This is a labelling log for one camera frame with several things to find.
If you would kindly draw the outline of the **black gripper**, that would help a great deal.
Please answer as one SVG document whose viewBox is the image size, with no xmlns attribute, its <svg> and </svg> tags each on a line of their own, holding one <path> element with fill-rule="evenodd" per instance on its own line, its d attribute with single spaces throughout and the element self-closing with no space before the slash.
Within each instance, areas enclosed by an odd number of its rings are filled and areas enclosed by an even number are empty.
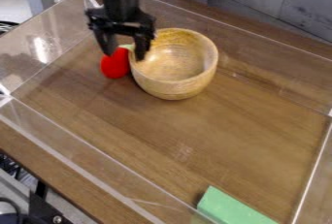
<svg viewBox="0 0 332 224">
<path fill-rule="evenodd" d="M 109 16 L 105 8 L 87 9 L 86 16 L 103 54 L 113 55 L 118 47 L 115 34 L 119 34 L 134 37 L 136 57 L 138 61 L 144 60 L 156 37 L 156 17 L 136 9 L 128 18 L 121 19 Z"/>
</svg>

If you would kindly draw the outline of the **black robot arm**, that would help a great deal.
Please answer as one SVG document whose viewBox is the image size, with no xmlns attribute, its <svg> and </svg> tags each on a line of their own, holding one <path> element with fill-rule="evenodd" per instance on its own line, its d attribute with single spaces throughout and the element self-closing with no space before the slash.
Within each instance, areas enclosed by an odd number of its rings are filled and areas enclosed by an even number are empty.
<svg viewBox="0 0 332 224">
<path fill-rule="evenodd" d="M 103 6 L 86 10 L 89 27 L 105 55 L 113 55 L 117 49 L 117 35 L 134 39 L 136 58 L 144 60 L 156 38 L 156 17 L 140 6 L 140 0 L 103 0 Z"/>
</svg>

